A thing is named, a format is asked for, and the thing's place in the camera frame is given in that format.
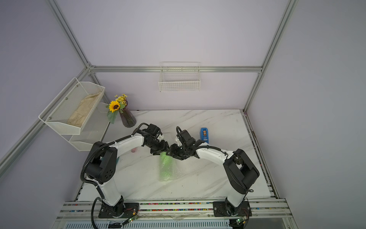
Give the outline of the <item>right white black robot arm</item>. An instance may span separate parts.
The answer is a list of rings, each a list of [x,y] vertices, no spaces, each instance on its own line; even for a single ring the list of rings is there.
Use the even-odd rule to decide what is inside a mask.
[[[238,208],[246,195],[252,192],[251,186],[260,176],[257,167],[241,149],[228,151],[198,140],[191,146],[173,144],[166,154],[178,160],[196,157],[223,166],[232,187],[226,200],[234,208]]]

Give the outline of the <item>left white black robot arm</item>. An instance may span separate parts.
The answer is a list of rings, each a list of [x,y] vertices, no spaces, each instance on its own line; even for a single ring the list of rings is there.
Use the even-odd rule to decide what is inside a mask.
[[[128,135],[110,143],[96,142],[87,156],[82,167],[80,179],[82,182],[96,187],[102,201],[108,206],[120,204],[122,196],[114,181],[117,158],[137,147],[149,147],[152,153],[167,152],[169,145],[166,141],[153,135]]]

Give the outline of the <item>blue tape dispenser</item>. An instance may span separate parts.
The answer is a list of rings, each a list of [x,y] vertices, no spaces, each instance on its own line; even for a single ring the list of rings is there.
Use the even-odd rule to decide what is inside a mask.
[[[209,143],[209,133],[207,128],[203,127],[200,129],[200,139],[206,143]]]

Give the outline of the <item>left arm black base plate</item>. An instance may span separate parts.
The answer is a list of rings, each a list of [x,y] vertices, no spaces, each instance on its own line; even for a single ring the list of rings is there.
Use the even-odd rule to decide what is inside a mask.
[[[114,207],[102,203],[98,218],[100,219],[129,219],[137,215],[140,205],[137,202],[122,203]]]

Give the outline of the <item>clear bubble wrap sheet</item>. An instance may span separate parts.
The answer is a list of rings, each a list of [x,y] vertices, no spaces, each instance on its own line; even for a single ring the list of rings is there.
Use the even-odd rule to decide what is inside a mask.
[[[179,168],[179,160],[168,156],[166,152],[160,155],[159,159],[159,178],[161,182],[177,180],[182,176]]]

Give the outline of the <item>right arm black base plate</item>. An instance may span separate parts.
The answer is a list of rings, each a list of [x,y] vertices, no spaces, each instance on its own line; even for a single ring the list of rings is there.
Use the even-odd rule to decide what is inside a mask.
[[[245,199],[242,200],[238,207],[232,205],[227,198],[225,201],[214,201],[213,212],[215,217],[252,216],[249,201]]]

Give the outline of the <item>green plastic wine glass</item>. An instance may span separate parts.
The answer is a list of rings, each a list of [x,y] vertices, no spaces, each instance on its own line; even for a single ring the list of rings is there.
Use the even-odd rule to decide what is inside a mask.
[[[173,177],[173,158],[167,156],[166,152],[160,155],[159,161],[159,180],[169,181]]]

